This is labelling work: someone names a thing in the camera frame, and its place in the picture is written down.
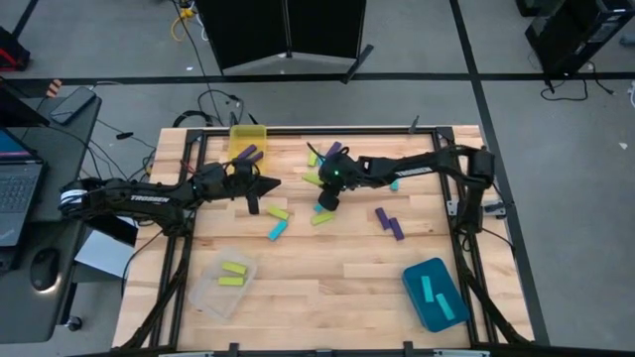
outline clear plastic container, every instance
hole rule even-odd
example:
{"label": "clear plastic container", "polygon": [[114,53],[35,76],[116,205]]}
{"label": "clear plastic container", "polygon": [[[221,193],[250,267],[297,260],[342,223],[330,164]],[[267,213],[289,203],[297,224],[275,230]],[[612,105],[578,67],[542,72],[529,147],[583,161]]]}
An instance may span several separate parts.
{"label": "clear plastic container", "polygon": [[[222,269],[222,263],[233,262],[247,267],[244,275],[245,284],[242,287],[227,287],[218,284],[220,277],[241,277],[241,275]],[[256,277],[258,266],[250,258],[240,254],[236,249],[223,248],[202,272],[202,275],[188,295],[190,302],[210,317],[227,322],[249,286]]]}
{"label": "clear plastic container", "polygon": [[267,172],[267,127],[264,125],[234,125],[229,131],[229,154],[228,159],[233,159],[247,149],[250,145],[255,145],[262,152],[264,157],[256,165],[262,174]]}

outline teal plastic container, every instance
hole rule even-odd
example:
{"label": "teal plastic container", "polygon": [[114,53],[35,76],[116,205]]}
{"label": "teal plastic container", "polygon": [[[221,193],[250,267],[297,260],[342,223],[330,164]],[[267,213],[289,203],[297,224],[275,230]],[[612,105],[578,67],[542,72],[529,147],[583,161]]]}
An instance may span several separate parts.
{"label": "teal plastic container", "polygon": [[432,258],[407,268],[402,281],[421,324],[429,331],[440,332],[469,320],[467,306],[441,259]]}

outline yellow-green block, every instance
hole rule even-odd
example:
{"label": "yellow-green block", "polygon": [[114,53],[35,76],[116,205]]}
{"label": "yellow-green block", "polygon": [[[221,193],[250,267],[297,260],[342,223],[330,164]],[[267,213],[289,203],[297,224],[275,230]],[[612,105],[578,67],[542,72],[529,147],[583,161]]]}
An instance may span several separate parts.
{"label": "yellow-green block", "polygon": [[232,272],[240,275],[245,275],[247,273],[247,267],[242,264],[234,263],[234,262],[223,262],[222,270],[226,270],[227,272]]}
{"label": "yellow-green block", "polygon": [[318,163],[318,155],[313,150],[309,152],[309,166],[314,167]]}
{"label": "yellow-green block", "polygon": [[280,219],[284,219],[284,220],[289,219],[289,212],[282,210],[276,207],[275,205],[270,205],[269,207],[267,207],[267,212],[271,214],[272,216],[278,217]]}
{"label": "yellow-green block", "polygon": [[319,179],[318,174],[316,173],[306,173],[303,177],[303,180],[305,180],[306,182],[312,183],[312,184],[316,184],[316,185],[322,185],[323,182],[321,181],[321,179]]}
{"label": "yellow-green block", "polygon": [[328,220],[331,220],[335,217],[335,212],[325,212],[325,213],[320,213],[317,214],[313,217],[311,217],[311,224],[312,225],[318,225],[321,223],[325,223]]}
{"label": "yellow-green block", "polygon": [[218,278],[218,284],[222,287],[242,287],[245,285],[245,278],[243,277],[220,277]]}

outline computer mouse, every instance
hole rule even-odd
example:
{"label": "computer mouse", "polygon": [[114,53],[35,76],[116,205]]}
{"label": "computer mouse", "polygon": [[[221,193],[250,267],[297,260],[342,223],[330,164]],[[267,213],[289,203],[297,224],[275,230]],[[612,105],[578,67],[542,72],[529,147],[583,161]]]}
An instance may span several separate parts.
{"label": "computer mouse", "polygon": [[60,252],[55,248],[45,248],[38,252],[31,262],[31,285],[38,292],[52,287],[58,279]]}

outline laptop keyboard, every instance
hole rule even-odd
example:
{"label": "laptop keyboard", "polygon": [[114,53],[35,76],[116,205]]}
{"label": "laptop keyboard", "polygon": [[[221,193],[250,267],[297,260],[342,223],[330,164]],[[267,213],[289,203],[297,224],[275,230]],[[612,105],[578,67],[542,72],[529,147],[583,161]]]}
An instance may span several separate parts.
{"label": "laptop keyboard", "polygon": [[0,213],[25,212],[38,176],[0,176]]}

